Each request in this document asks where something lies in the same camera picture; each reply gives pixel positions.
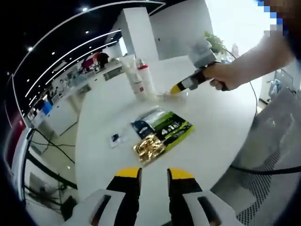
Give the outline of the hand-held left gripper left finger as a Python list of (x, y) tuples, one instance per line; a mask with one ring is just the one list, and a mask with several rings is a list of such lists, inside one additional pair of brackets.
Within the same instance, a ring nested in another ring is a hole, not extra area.
[(142, 168), (119, 170), (105, 190), (92, 218), (93, 226), (133, 226), (139, 211)]

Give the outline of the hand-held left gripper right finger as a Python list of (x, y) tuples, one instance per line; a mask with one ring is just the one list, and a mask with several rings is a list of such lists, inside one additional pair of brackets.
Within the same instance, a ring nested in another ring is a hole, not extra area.
[(173, 226), (235, 226), (234, 210), (209, 190), (202, 190), (194, 176), (168, 168), (168, 195)]

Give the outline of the person's right hand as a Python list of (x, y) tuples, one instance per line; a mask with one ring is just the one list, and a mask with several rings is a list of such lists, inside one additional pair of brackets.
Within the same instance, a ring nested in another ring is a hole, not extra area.
[(210, 80), (210, 85), (216, 90), (222, 90), (223, 83), (228, 90), (233, 90), (240, 86), (238, 70), (234, 64), (216, 63), (207, 67), (203, 74)]

